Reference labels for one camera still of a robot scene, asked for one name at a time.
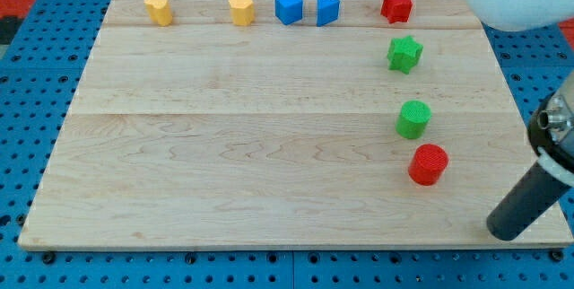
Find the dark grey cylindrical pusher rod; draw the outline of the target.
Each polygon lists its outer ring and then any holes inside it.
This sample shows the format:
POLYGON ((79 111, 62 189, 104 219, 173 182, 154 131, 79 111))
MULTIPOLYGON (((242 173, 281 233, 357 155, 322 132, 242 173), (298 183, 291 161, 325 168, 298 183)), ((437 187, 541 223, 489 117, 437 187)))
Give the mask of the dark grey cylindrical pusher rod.
POLYGON ((490 212, 487 228, 495 238, 513 241, 568 190, 537 162, 490 212))

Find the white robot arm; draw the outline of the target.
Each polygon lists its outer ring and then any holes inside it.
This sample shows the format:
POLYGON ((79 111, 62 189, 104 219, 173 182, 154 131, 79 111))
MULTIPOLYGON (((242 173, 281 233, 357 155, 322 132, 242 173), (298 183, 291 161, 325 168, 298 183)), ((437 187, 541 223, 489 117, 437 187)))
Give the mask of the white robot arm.
MULTIPOLYGON (((573 0, 466 0, 474 14, 499 31, 526 31, 573 15, 573 0)), ((486 219, 503 241, 517 238, 573 187, 573 78, 547 96, 527 126, 537 160, 486 219)))

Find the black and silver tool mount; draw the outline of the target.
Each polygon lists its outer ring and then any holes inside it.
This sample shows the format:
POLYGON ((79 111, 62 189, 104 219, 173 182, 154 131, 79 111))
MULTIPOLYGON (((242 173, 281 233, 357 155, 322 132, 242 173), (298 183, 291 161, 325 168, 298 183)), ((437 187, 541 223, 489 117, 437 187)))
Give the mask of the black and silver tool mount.
POLYGON ((532 114, 528 138, 536 163, 561 183, 573 185, 573 73, 532 114))

